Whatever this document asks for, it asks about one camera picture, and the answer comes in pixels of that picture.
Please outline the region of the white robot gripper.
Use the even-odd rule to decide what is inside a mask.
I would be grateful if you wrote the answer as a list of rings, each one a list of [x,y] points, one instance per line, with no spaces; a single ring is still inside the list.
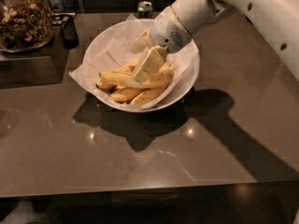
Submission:
[[[141,53],[130,84],[140,87],[163,66],[167,53],[179,52],[191,40],[192,36],[183,27],[174,9],[166,7],[154,19],[151,28],[146,28],[130,45],[132,53]]]

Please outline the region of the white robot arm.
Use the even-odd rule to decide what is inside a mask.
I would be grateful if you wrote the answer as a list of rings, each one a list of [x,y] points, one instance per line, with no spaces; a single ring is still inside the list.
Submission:
[[[158,47],[163,55],[176,53],[191,42],[195,32],[234,8],[251,21],[299,79],[299,0],[176,0],[154,19],[149,36],[133,44],[142,56],[132,82],[143,84],[157,71],[149,57],[152,47]]]

